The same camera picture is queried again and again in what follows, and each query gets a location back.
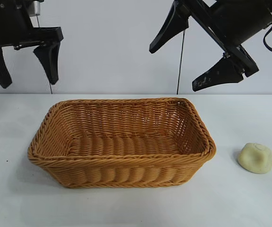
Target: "white table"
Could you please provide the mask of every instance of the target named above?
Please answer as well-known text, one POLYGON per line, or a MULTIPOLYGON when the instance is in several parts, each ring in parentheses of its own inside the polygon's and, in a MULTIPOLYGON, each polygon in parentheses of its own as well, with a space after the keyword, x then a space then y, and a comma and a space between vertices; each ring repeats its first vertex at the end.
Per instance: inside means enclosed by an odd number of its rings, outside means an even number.
POLYGON ((272 96, 180 96, 196 106, 217 154, 179 187, 66 189, 27 159, 58 101, 162 96, 0 95, 0 227, 272 227, 272 171, 236 162, 248 142, 272 149, 272 96))

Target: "cable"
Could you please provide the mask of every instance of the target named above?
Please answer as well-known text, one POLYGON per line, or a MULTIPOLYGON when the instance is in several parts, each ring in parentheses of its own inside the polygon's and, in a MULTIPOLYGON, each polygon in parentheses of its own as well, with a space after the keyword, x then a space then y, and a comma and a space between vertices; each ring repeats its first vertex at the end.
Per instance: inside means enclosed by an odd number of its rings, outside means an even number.
MULTIPOLYGON (((39 20, 38 20, 38 15, 36 15, 36 19, 37 19, 37 25, 38 25, 38 27, 40 27, 40 22, 39 22, 39 20)), ((51 95, 53 95, 52 86, 51 86, 50 81, 49 81, 49 86, 50 86, 51 95)))
POLYGON ((184 49, 184 38, 185 38, 185 30, 183 31, 183 38, 182 38, 182 47, 181 47, 180 65, 179 65, 179 76, 178 76, 178 84, 177 84, 177 95, 179 94, 180 75, 181 75, 181 66, 182 66, 183 49, 184 49))
POLYGON ((266 37, 269 35, 270 32, 272 32, 272 27, 268 30, 268 32, 266 32, 266 34, 265 34, 265 36, 264 36, 264 39, 263 39, 263 43, 264 43, 265 47, 266 47, 269 51, 272 52, 272 47, 270 47, 270 46, 267 44, 267 42, 266 42, 266 37))

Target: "wicker basket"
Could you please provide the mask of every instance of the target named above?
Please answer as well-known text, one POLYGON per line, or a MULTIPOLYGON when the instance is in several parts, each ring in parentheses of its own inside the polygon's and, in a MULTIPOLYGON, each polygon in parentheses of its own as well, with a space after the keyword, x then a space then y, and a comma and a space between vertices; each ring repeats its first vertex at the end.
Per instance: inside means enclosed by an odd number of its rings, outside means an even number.
POLYGON ((186 99, 71 100, 49 110, 28 157, 69 188, 166 187, 215 151, 186 99))

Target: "white backdrop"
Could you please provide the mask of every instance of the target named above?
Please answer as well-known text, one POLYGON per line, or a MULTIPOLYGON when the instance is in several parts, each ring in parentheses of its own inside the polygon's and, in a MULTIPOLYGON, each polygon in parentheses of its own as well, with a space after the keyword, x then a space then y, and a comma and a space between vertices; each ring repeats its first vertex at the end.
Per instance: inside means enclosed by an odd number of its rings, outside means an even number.
MULTIPOLYGON (((64 37, 59 53, 59 82, 54 93, 175 94, 179 75, 182 34, 157 53, 148 52, 172 0, 46 0, 41 26, 61 26, 64 37)), ((244 46, 260 72, 240 84, 222 85, 205 94, 272 94, 272 53, 263 46, 266 31, 244 46)), ((268 38, 272 45, 272 33, 268 38)), ((4 48, 13 79, 0 93, 49 93, 43 68, 32 53, 4 48)), ((186 32, 180 94, 193 93, 191 82, 213 66, 222 50, 190 20, 186 32)))

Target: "woven basket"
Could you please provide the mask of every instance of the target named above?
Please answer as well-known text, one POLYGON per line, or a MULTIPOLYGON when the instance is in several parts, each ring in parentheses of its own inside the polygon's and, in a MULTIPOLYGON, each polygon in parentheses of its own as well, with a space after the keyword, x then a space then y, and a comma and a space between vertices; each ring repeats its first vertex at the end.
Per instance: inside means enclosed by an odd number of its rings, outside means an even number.
POLYGON ((166 187, 215 151, 186 99, 71 100, 49 110, 28 157, 69 188, 166 187))

